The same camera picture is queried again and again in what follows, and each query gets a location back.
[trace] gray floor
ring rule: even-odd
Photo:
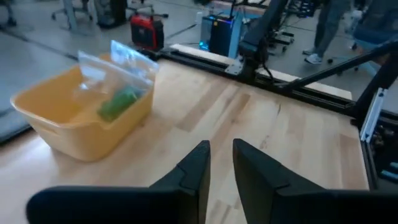
[[[28,39],[48,45],[61,52],[76,55],[77,50],[84,50],[91,54],[100,54],[109,50],[109,41],[114,39],[123,43],[131,41],[129,25],[101,31],[93,22],[87,18],[79,17],[78,21],[82,28],[90,35],[76,35],[60,29],[60,24],[65,23],[65,18],[60,18],[58,22],[50,19],[53,11],[60,8],[58,1],[39,1],[20,0],[13,5],[19,26],[11,31],[23,35]],[[161,0],[153,1],[155,10],[158,13],[169,13],[170,18],[164,22],[165,35],[168,36],[195,23],[196,12],[200,7],[194,5],[190,0]],[[0,7],[0,21],[6,20],[6,12]],[[301,51],[312,46],[315,36],[316,18],[290,19],[288,31],[295,34],[295,42],[283,55],[272,56],[268,66],[274,70],[289,73],[298,77],[306,77],[319,70],[327,68],[324,63],[321,66],[306,64]],[[199,27],[194,27],[178,36],[168,39],[168,44],[172,43],[192,43],[198,42],[200,36]],[[335,55],[352,54],[348,46],[353,41],[341,30],[331,44],[326,57]],[[35,44],[23,42],[6,34],[0,33],[0,110],[9,106],[9,98],[18,91],[28,86],[59,74],[75,64],[73,60],[56,54],[54,52],[38,47]],[[349,90],[357,99],[371,77],[366,71],[358,72],[347,71],[343,76],[333,76],[322,80],[327,85]],[[397,101],[394,99],[398,95],[398,84],[389,91],[384,108],[393,112],[398,112]]]

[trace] green object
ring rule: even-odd
[[[114,121],[141,96],[142,90],[132,86],[124,87],[117,91],[111,100],[104,102],[97,113],[105,121]]]

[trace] red generator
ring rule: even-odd
[[[158,51],[164,46],[163,22],[153,16],[136,14],[131,17],[131,40],[134,45]]]

